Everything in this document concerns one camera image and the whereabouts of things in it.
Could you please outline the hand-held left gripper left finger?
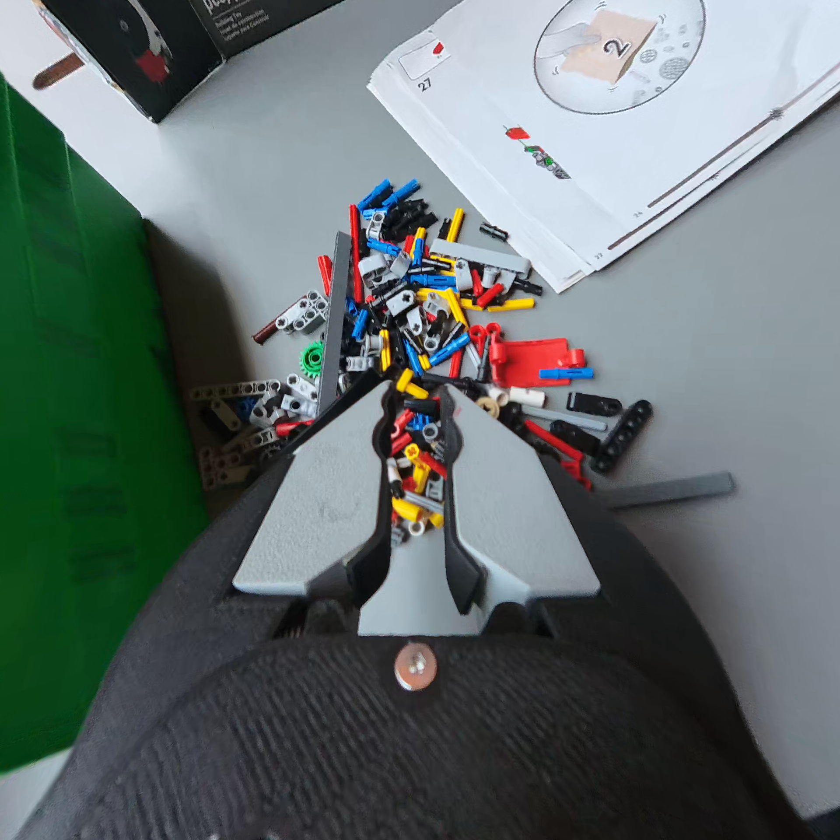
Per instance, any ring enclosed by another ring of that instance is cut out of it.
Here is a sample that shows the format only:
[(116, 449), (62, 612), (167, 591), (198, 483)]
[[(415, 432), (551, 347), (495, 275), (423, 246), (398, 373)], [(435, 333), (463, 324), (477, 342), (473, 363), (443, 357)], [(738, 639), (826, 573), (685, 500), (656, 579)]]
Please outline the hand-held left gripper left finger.
[(236, 590), (360, 607), (382, 586), (393, 403), (393, 384), (380, 382), (301, 444), (234, 576)]

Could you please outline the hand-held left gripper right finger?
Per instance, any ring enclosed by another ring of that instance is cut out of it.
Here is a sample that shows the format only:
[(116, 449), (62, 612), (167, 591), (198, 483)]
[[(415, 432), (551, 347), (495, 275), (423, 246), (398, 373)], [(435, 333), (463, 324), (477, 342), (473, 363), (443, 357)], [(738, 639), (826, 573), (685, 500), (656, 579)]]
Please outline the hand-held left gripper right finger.
[(458, 612), (597, 595), (601, 583), (533, 448), (452, 385), (440, 410), (444, 561)]

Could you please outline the pile of lego pieces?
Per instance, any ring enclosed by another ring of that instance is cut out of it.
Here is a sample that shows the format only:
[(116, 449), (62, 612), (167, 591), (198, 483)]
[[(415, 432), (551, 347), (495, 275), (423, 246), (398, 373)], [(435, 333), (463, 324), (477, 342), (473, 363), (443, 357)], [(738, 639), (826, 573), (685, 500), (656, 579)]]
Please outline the pile of lego pieces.
[[(595, 378), (582, 343), (565, 335), (525, 338), (506, 317), (538, 305), (543, 285), (513, 254), (470, 248), (457, 208), (440, 229), (418, 184), (389, 181), (350, 206), (351, 279), (338, 397), (363, 375), (395, 385), (386, 461), (394, 540), (444, 524), (447, 470), (440, 393), (452, 385), (539, 454), (554, 457), (585, 489), (611, 475), (653, 418), (653, 406), (581, 392)], [(322, 287), (303, 294), (254, 335), (318, 337), (294, 374), (318, 379), (329, 314), (332, 258), (318, 258)]]

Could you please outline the light grey lego beam assembly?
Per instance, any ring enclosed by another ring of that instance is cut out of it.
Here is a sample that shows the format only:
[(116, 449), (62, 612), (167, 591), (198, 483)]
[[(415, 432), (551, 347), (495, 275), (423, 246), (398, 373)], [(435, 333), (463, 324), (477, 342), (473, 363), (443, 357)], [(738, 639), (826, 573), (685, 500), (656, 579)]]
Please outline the light grey lego beam assembly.
[(313, 424), (319, 385), (319, 379), (291, 373), (192, 390), (191, 400), (214, 439), (198, 453), (203, 489), (244, 485), (282, 455)]

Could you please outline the long dark grey lego plate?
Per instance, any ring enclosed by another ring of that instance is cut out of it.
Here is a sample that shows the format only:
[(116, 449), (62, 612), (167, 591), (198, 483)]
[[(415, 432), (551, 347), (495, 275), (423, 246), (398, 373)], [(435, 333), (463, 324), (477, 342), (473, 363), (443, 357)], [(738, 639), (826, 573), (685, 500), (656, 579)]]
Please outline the long dark grey lego plate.
[(352, 240), (349, 234), (338, 232), (332, 257), (329, 314), (325, 322), (322, 370), (318, 395), (318, 415), (323, 415), (337, 400), (340, 377), (341, 344), (346, 298), (352, 286)]
[(702, 476), (667, 479), (638, 486), (598, 490), (594, 498), (613, 511), (668, 505), (732, 494), (736, 482), (727, 471)]

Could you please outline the white lego instruction booklet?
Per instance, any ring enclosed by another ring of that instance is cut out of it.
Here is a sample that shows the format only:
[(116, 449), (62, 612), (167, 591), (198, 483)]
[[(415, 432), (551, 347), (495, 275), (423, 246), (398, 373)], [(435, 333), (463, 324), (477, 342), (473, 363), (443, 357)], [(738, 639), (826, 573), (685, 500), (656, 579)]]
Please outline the white lego instruction booklet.
[(839, 3), (462, 2), (369, 90), (561, 292), (838, 95)]

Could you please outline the black lego set box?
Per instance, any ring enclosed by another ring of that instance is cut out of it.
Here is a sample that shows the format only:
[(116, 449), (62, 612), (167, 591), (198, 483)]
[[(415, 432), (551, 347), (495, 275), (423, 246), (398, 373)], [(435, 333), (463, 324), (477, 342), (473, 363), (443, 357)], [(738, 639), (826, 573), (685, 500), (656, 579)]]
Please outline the black lego set box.
[(59, 37), (153, 123), (227, 60), (336, 1), (42, 1)]

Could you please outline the green plastic bin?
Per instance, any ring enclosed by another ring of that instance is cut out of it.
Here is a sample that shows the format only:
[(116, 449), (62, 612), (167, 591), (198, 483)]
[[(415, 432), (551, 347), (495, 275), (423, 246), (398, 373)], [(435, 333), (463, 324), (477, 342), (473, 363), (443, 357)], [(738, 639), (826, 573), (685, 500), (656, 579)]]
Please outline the green plastic bin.
[(1, 769), (69, 747), (207, 525), (140, 213), (1, 82)]

